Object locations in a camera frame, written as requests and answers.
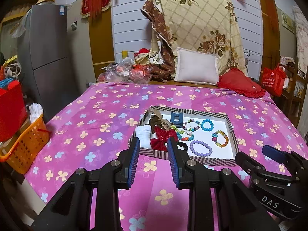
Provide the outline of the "brown leopard print bow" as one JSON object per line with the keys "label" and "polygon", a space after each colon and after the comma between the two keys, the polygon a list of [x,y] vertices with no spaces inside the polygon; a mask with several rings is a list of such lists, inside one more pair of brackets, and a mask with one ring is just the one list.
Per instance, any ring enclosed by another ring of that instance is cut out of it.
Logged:
{"label": "brown leopard print bow", "polygon": [[162,114],[157,109],[150,109],[151,118],[149,120],[149,125],[151,126],[151,133],[154,134],[155,127],[159,127],[160,129],[164,129],[166,131],[169,131],[171,129],[171,123],[164,119]]}

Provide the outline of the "red storage box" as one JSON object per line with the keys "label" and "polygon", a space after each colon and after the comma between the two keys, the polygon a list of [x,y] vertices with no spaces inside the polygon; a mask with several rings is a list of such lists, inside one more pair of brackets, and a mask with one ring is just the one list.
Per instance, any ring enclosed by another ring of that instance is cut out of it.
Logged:
{"label": "red storage box", "polygon": [[20,82],[14,80],[7,89],[1,88],[0,99],[0,139],[4,142],[19,130],[27,118]]}

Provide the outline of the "santa plush toy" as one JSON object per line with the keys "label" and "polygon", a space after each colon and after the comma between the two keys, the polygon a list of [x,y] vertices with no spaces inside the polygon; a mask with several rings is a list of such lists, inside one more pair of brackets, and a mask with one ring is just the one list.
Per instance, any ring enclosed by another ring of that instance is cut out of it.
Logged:
{"label": "santa plush toy", "polygon": [[138,53],[134,53],[134,61],[137,65],[149,65],[149,49],[142,48]]}

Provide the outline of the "clear plastic bag of items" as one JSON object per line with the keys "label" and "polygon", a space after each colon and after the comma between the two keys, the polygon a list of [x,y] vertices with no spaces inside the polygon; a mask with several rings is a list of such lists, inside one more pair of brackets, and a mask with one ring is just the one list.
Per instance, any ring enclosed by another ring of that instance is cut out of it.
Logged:
{"label": "clear plastic bag of items", "polygon": [[149,65],[136,64],[130,57],[101,69],[97,82],[148,84],[152,77]]}

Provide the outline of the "red gift bag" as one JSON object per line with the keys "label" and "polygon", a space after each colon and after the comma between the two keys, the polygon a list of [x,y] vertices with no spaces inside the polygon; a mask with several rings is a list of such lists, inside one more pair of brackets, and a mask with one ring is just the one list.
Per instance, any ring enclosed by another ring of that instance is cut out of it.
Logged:
{"label": "red gift bag", "polygon": [[274,69],[265,67],[263,70],[261,85],[271,95],[280,97],[284,87],[286,74],[277,64]]}

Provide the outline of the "red heart cushion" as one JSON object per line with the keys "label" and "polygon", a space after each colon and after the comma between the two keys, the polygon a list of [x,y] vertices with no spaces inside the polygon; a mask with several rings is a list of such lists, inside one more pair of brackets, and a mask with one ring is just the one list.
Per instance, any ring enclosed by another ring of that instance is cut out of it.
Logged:
{"label": "red heart cushion", "polygon": [[229,89],[237,94],[254,99],[261,98],[266,94],[265,89],[251,80],[250,77],[247,77],[238,68],[231,68],[225,74],[219,76],[217,87]]}

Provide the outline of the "red velvet bow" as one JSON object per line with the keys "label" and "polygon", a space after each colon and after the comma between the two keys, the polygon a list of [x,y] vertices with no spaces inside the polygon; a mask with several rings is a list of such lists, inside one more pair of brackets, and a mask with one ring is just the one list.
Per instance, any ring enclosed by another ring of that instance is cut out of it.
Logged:
{"label": "red velvet bow", "polygon": [[154,127],[156,138],[150,139],[150,145],[153,150],[167,152],[166,143],[168,139],[173,137],[176,142],[178,142],[177,133],[174,129],[168,131],[160,128],[158,126]]}

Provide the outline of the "orange plastic basket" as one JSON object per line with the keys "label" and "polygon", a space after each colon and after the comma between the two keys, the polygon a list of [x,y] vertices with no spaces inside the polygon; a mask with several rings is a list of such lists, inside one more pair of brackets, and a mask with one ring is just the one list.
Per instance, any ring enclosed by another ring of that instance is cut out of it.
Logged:
{"label": "orange plastic basket", "polygon": [[38,153],[49,142],[50,135],[42,114],[24,130],[6,154],[1,151],[1,162],[7,162],[17,173],[25,174]]}

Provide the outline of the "white square pillow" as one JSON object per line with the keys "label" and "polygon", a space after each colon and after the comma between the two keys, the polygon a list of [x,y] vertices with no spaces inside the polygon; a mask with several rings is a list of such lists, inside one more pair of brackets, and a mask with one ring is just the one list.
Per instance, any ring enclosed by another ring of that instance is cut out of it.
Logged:
{"label": "white square pillow", "polygon": [[177,47],[177,67],[174,80],[216,85],[219,81],[218,56]]}

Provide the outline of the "striped white tray box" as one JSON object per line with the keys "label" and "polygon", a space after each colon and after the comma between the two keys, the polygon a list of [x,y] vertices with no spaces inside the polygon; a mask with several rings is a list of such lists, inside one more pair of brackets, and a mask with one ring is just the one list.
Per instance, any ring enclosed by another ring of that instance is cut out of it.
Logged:
{"label": "striped white tray box", "polygon": [[211,148],[209,150],[202,144],[193,144],[193,147],[188,148],[187,151],[191,159],[209,166],[236,166],[235,155],[239,152],[239,147],[234,127],[226,114],[151,106],[140,118],[139,126],[149,123],[151,108],[159,110],[163,118],[169,122],[172,112],[182,112],[184,114],[183,128],[175,127],[178,140],[188,146],[191,142],[198,140]]}

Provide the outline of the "pink floral bed sheet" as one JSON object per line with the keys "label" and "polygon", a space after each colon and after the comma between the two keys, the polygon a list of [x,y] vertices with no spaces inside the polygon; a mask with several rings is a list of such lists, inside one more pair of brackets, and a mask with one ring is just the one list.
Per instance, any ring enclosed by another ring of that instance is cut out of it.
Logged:
{"label": "pink floral bed sheet", "polygon": [[[47,124],[50,141],[35,158],[26,180],[48,202],[78,168],[101,168],[127,149],[151,106],[228,115],[240,151],[268,171],[287,174],[284,165],[262,154],[269,144],[307,157],[307,145],[269,95],[250,99],[227,89],[170,85],[95,84]],[[189,192],[178,190],[167,160],[140,156],[135,181],[119,191],[124,230],[186,230]]]}

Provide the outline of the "grey refrigerator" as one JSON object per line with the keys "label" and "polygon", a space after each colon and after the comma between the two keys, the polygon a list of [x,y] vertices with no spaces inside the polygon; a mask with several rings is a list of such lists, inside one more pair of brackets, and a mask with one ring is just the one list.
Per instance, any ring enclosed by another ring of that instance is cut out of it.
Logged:
{"label": "grey refrigerator", "polygon": [[44,121],[49,121],[79,96],[69,56],[67,7],[33,5],[24,27],[17,39],[22,85],[26,95],[43,107]]}

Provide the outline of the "white fluffy scrunchie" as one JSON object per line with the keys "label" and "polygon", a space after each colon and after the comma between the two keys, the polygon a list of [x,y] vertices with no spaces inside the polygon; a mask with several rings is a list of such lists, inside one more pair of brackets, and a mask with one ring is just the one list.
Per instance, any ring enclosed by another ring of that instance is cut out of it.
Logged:
{"label": "white fluffy scrunchie", "polygon": [[135,135],[140,141],[141,148],[151,149],[151,126],[140,125],[135,129]]}

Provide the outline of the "beige floral quilt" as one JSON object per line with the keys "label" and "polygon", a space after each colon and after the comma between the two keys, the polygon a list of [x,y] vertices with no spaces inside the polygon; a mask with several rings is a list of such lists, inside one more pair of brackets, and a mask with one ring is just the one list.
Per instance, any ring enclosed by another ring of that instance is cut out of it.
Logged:
{"label": "beige floral quilt", "polygon": [[146,0],[142,14],[152,28],[149,61],[153,80],[175,78],[177,48],[213,54],[218,74],[247,74],[238,20],[231,0]]}

